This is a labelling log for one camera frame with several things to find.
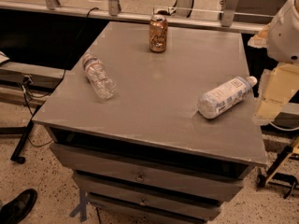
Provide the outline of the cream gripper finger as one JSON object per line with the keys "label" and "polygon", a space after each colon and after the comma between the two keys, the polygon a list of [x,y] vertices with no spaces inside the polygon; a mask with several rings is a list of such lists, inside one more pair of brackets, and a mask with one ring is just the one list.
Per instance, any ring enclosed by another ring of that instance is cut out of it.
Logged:
{"label": "cream gripper finger", "polygon": [[272,71],[264,69],[259,82],[253,122],[267,125],[274,121],[298,91],[298,64],[279,63]]}

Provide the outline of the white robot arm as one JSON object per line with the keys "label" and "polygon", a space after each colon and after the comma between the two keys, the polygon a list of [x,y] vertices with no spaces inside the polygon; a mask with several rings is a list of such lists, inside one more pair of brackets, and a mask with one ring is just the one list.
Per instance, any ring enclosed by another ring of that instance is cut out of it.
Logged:
{"label": "white robot arm", "polygon": [[267,125],[299,91],[299,0],[287,0],[248,44],[266,48],[267,56],[278,62],[272,71],[264,69],[259,81],[253,120],[258,125]]}

